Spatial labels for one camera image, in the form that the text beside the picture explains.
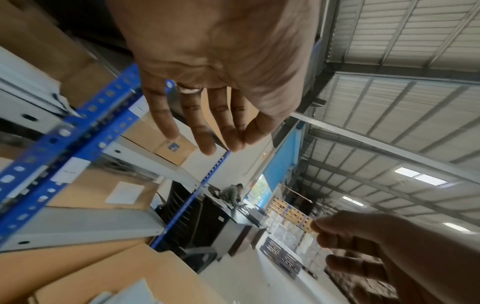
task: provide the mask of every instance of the skylight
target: skylight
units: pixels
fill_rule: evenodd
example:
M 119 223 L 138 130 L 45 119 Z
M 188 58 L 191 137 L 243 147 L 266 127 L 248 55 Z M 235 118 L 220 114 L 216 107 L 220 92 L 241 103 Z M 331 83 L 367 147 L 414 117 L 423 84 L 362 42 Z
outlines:
M 357 202 L 356 200 L 353 200 L 353 199 L 349 198 L 348 196 L 344 196 L 343 199 L 344 199 L 344 200 L 347 200 L 347 201 L 349 201 L 349 202 L 351 202 L 351 203 L 354 203 L 355 205 L 358 205 L 358 206 L 360 206 L 360 207 L 365 206 L 365 205 L 363 205 L 362 203 Z
M 413 171 L 413 170 L 410 170 L 410 169 L 407 169 L 407 168 L 398 168 L 397 170 L 395 170 L 396 173 L 398 174 L 401 174 L 401 175 L 405 175 L 405 176 L 408 176 L 408 177 L 414 177 L 414 176 L 417 176 L 419 175 L 420 173 L 416 172 L 416 171 Z
M 443 185 L 443 184 L 447 183 L 446 181 L 444 181 L 442 179 L 435 178 L 433 176 L 429 176 L 429 175 L 426 175 L 426 174 L 419 175 L 419 176 L 415 177 L 415 179 L 421 180 L 422 182 L 428 183 L 428 184 L 433 185 L 433 186 L 440 186 L 440 185 Z
M 401 174 L 401 175 L 408 176 L 408 177 L 413 177 L 417 180 L 420 180 L 422 182 L 428 183 L 428 184 L 433 185 L 433 186 L 440 186 L 440 185 L 443 185 L 443 184 L 447 183 L 446 181 L 444 181 L 442 179 L 439 179 L 439 178 L 436 178 L 436 177 L 433 177 L 433 176 L 430 176 L 430 175 L 426 175 L 426 174 L 420 174 L 416 171 L 413 171 L 413 170 L 410 170 L 410 169 L 407 169 L 407 168 L 403 168 L 403 167 L 398 168 L 397 170 L 395 170 L 395 172 L 398 173 L 398 174 Z
M 466 228 L 463 228 L 462 226 L 458 226 L 458 225 L 455 225 L 453 223 L 443 223 L 445 226 L 448 226 L 452 229 L 455 229 L 455 230 L 458 230 L 458 231 L 461 231 L 461 232 L 470 232 L 470 230 L 466 229 Z

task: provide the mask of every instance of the metal roof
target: metal roof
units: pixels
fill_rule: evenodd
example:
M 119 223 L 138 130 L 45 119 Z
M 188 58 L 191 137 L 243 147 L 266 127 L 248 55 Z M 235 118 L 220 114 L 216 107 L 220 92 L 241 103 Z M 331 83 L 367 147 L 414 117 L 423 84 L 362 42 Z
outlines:
M 327 61 L 477 72 L 480 1 L 343 0 Z M 480 173 L 480 85 L 337 72 L 313 117 L 432 160 Z M 346 144 L 310 125 L 302 184 L 338 209 L 386 211 L 480 232 L 480 184 Z M 444 180 L 434 186 L 396 173 L 404 167 Z M 360 208 L 348 196 L 366 205 Z

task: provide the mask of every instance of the person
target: person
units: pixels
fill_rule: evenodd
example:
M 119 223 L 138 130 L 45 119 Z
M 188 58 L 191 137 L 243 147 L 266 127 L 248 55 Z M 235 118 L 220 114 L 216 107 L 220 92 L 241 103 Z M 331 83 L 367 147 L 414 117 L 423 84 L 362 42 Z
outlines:
M 398 298 L 390 298 L 357 286 L 353 295 L 360 304 L 480 302 L 480 251 L 459 238 L 382 213 L 341 211 L 317 218 L 311 227 L 318 232 L 321 247 L 354 251 L 381 260 L 338 255 L 326 258 L 330 270 L 383 281 L 397 291 Z
M 230 205 L 236 207 L 241 201 L 240 194 L 243 189 L 244 186 L 242 184 L 231 185 L 220 192 L 220 198 Z
M 138 64 L 143 94 L 170 140 L 179 129 L 165 96 L 172 79 L 199 149 L 216 151 L 201 90 L 233 152 L 269 135 L 300 104 L 321 0 L 107 0 Z M 230 107 L 227 87 L 231 87 Z M 259 113 L 246 120 L 248 102 Z

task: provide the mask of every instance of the seated person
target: seated person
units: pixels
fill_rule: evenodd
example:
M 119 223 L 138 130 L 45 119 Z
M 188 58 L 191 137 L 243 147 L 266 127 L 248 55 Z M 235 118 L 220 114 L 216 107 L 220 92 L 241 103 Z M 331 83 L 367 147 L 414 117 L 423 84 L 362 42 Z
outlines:
M 243 189 L 244 186 L 242 184 L 231 185 L 230 187 L 221 191 L 220 198 L 223 201 L 231 204 L 233 207 L 237 207 L 241 201 L 240 193 Z

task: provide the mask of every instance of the silver ring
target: silver ring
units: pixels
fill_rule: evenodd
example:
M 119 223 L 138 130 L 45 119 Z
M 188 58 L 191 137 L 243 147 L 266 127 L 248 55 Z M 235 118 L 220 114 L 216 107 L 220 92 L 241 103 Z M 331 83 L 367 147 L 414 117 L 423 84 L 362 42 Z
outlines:
M 200 92 L 202 89 L 187 89 L 187 88 L 182 88 L 179 85 L 176 85 L 177 91 L 179 91 L 182 94 L 195 94 Z

